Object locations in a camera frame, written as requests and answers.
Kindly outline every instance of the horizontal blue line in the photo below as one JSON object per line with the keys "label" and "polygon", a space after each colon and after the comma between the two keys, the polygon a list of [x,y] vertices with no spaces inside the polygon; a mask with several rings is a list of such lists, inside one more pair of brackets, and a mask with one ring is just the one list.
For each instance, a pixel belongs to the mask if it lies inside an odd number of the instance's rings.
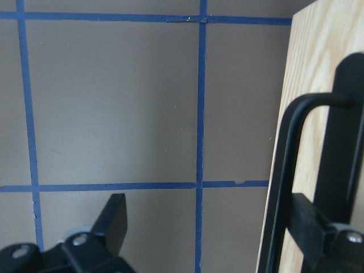
{"label": "horizontal blue line", "polygon": [[249,180],[245,182],[235,181],[204,181],[203,188],[244,188],[244,187],[267,187],[267,180]]}
{"label": "horizontal blue line", "polygon": [[[231,187],[267,187],[266,180],[253,180],[244,183],[235,181],[204,181],[203,188]],[[192,182],[160,183],[118,183],[118,184],[72,184],[72,185],[9,185],[1,186],[0,192],[85,192],[85,191],[120,191],[124,189],[196,189]]]}
{"label": "horizontal blue line", "polygon": [[291,18],[244,17],[244,16],[200,16],[200,15],[153,15],[153,14],[104,14],[104,13],[18,13],[0,11],[0,19],[25,20],[88,20],[129,21],[154,23],[224,23],[224,24],[271,24],[290,26]]}

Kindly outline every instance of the wooden board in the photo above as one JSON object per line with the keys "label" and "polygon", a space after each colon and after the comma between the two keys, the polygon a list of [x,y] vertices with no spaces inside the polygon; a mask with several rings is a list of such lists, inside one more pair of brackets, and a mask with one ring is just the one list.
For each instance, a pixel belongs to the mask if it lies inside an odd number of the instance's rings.
{"label": "wooden board", "polygon": [[[295,14],[289,39],[277,133],[287,106],[305,93],[330,92],[336,66],[354,52],[364,52],[364,0],[318,0]],[[301,137],[293,192],[302,192],[311,201],[315,193],[327,113],[326,107],[310,113]],[[353,226],[362,230],[363,180],[364,167],[351,221]],[[287,234],[288,232],[284,239],[279,272],[300,272],[302,254]]]}

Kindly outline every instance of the silver screw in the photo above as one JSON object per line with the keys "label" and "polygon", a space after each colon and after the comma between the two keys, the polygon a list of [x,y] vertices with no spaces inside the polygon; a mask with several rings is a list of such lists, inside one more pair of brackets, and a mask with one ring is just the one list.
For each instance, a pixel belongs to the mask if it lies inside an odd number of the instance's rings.
{"label": "silver screw", "polygon": [[351,231],[346,236],[347,236],[348,240],[352,243],[362,243],[363,242],[363,237],[357,232]]}
{"label": "silver screw", "polygon": [[15,250],[11,256],[13,257],[13,259],[18,259],[22,256],[27,255],[28,251],[29,251],[29,246],[22,245],[20,248]]}
{"label": "silver screw", "polygon": [[83,245],[87,241],[87,234],[82,233],[79,236],[77,236],[75,239],[73,239],[72,243],[74,246],[80,246]]}

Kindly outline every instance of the grid square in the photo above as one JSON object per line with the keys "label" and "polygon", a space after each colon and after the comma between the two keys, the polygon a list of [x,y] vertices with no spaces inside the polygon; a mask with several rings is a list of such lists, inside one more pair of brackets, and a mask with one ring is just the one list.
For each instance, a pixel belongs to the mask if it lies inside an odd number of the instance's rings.
{"label": "grid square", "polygon": [[40,184],[195,181],[197,24],[27,22]]}
{"label": "grid square", "polygon": [[288,39],[285,26],[208,25],[204,180],[268,180]]}
{"label": "grid square", "polygon": [[15,0],[1,0],[0,11],[16,11]]}
{"label": "grid square", "polygon": [[[45,249],[69,229],[93,225],[112,193],[41,193]],[[195,191],[137,190],[125,194],[128,231],[121,256],[137,272],[193,272]]]}
{"label": "grid square", "polygon": [[18,26],[0,21],[0,186],[29,185],[30,168]]}
{"label": "grid square", "polygon": [[208,13],[226,16],[291,18],[315,0],[209,0]]}
{"label": "grid square", "polygon": [[255,272],[266,194],[266,187],[204,189],[202,272]]}
{"label": "grid square", "polygon": [[199,0],[25,0],[27,11],[58,13],[198,14]]}
{"label": "grid square", "polygon": [[0,193],[0,250],[16,243],[35,243],[31,193]]}

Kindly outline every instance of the vertical blue line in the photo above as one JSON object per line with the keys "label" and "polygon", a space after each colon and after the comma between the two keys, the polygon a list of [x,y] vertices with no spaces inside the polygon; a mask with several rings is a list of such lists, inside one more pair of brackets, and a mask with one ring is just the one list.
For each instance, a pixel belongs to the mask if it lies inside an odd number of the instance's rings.
{"label": "vertical blue line", "polygon": [[[207,0],[200,2],[200,17],[207,15]],[[205,109],[206,23],[200,23],[198,34],[198,94],[197,94],[197,164],[196,164],[196,235],[195,273],[201,273],[202,257],[202,181],[204,178],[204,109]]]}
{"label": "vertical blue line", "polygon": [[[25,9],[24,0],[16,0],[16,14],[18,17],[18,33],[20,46],[20,61],[22,65],[23,75],[23,91],[25,114],[28,132],[28,147],[29,147],[29,162],[32,187],[38,186],[38,167],[36,161],[36,146],[35,146],[35,131],[34,131],[34,116],[32,107],[32,94],[30,85],[30,71],[28,59],[27,33],[25,24]],[[42,216],[40,212],[40,194],[39,191],[32,191],[35,238],[40,250],[44,250],[43,246],[43,231],[42,231]]]}

